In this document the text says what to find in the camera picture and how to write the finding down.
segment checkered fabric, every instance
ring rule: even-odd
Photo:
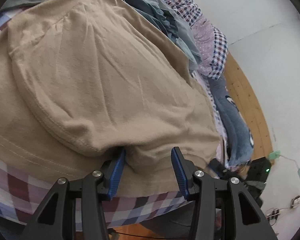
[[[11,18],[25,9],[15,9],[0,14],[0,32],[7,26],[7,22]],[[199,83],[210,98],[217,130],[224,137],[225,130],[216,111],[210,89],[204,82]],[[220,145],[217,149],[217,157],[221,153],[222,146]],[[0,160],[0,216],[20,224],[26,224],[51,186],[51,184],[37,180],[23,171],[7,166]],[[138,198],[114,197],[112,201],[102,203],[106,224],[109,228],[139,223],[185,204],[186,201],[180,192]],[[82,229],[80,199],[76,202],[76,228],[79,231]]]
[[[190,27],[202,15],[202,12],[193,0],[164,0],[176,13],[184,19]],[[214,28],[215,50],[210,66],[204,66],[206,69],[202,72],[207,77],[218,79],[225,68],[225,61],[228,53],[228,45],[224,34]]]

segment white surface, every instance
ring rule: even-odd
[[[227,36],[267,121],[274,150],[300,165],[300,16],[289,0],[194,0]],[[262,198],[263,211],[286,208],[300,195],[294,162],[279,159]],[[274,230],[290,240],[300,227],[300,206],[282,211]]]
[[[194,0],[232,44],[298,14],[289,0]]]

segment wooden floor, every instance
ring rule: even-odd
[[[242,72],[241,68],[231,56],[228,54],[225,77],[227,81],[227,88],[230,96],[235,101],[238,109],[243,115],[248,127],[254,138],[254,152],[253,159],[262,158],[272,152],[272,145],[269,136],[266,120],[263,116],[261,107],[257,100],[256,95],[253,92],[247,78]],[[148,236],[148,237],[160,237],[152,231],[144,228],[140,224],[129,225],[115,228],[117,232]],[[133,237],[120,235],[119,240],[147,240],[149,238]]]

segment metal screw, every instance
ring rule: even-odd
[[[66,181],[67,181],[66,178],[60,178],[60,179],[58,179],[58,184],[65,184]]]
[[[92,176],[93,177],[100,177],[102,175],[102,172],[101,171],[94,171],[93,173],[92,173]]]
[[[235,178],[235,177],[232,177],[230,179],[230,181],[233,183],[233,184],[238,184],[239,183],[239,179],[238,178]]]
[[[197,177],[202,177],[204,175],[204,172],[203,171],[196,171],[194,173]]]

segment beige fabric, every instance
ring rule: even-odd
[[[178,190],[171,149],[205,169],[219,143],[187,64],[122,0],[26,10],[0,34],[0,159],[54,182],[85,176],[125,146],[118,196]]]

